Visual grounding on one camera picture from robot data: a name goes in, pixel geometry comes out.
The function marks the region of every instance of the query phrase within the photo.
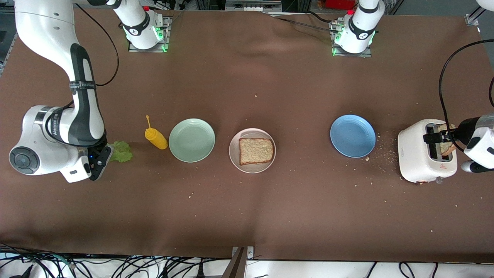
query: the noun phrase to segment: gray floor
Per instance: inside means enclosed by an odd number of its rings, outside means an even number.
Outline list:
[[[465,15],[473,12],[475,0],[405,0],[396,14],[403,15]],[[494,39],[494,12],[486,11],[479,18],[480,35],[483,40]],[[484,44],[494,68],[494,43]]]

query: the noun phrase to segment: red object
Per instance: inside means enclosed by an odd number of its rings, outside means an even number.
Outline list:
[[[326,8],[352,10],[355,0],[326,0]]]

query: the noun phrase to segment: green plate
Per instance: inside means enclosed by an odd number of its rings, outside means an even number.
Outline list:
[[[214,147],[213,128],[200,119],[181,121],[170,133],[170,151],[183,162],[198,162],[205,159]]]

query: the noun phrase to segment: white plate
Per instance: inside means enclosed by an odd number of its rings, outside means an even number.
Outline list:
[[[273,159],[271,159],[270,162],[263,164],[240,165],[240,143],[239,143],[240,138],[266,138],[271,140],[271,143],[273,143]],[[237,133],[237,135],[233,136],[232,141],[230,142],[229,152],[230,152],[230,160],[232,160],[233,165],[235,165],[237,169],[245,173],[257,174],[268,169],[269,166],[273,164],[273,161],[275,160],[276,157],[276,145],[273,138],[269,136],[269,134],[264,130],[244,129],[239,133]]]

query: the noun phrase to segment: white floor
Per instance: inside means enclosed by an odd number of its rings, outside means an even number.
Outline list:
[[[122,265],[121,261],[111,261],[104,264],[92,264],[102,263],[107,259],[91,259],[86,260],[84,265],[87,266],[93,278],[111,278],[119,277],[125,278],[129,274],[136,270],[136,267],[127,268],[121,275],[120,270],[115,270]],[[141,260],[137,265],[146,263],[147,260]],[[190,260],[188,262],[199,262],[199,260]],[[214,262],[208,262],[204,264],[204,274],[206,276],[220,276],[226,269],[229,260],[220,260]],[[44,262],[44,264],[52,271],[55,277],[59,275],[56,266],[51,262]],[[366,277],[369,269],[372,266],[372,262],[317,262],[317,261],[257,261],[251,260],[247,262],[245,278],[259,278],[266,276],[267,278],[363,278]],[[0,269],[0,278],[9,278],[14,275],[21,275],[31,263],[22,263],[20,260],[9,263],[5,267]],[[140,271],[133,274],[133,278],[153,278],[157,277],[165,265],[165,262],[158,265],[144,268],[145,271]],[[433,263],[409,263],[411,269],[416,278],[430,278],[434,270]],[[188,265],[182,264],[179,267],[173,269],[168,275],[172,278],[175,273],[187,267]],[[194,278],[197,275],[197,268],[192,268],[186,274],[186,278]],[[412,277],[408,270],[404,268],[405,274]],[[77,269],[75,271],[76,277],[82,278],[89,277],[86,271],[83,274]],[[180,278],[184,272],[179,273],[176,277]],[[439,264],[436,278],[491,278],[494,276],[494,265],[478,265],[478,264],[455,264],[455,263],[441,263]],[[59,277],[72,278],[68,267],[63,269],[62,275]],[[398,263],[377,263],[374,268],[371,278],[405,278],[398,269]],[[30,278],[46,278],[43,269],[39,265],[34,265]]]

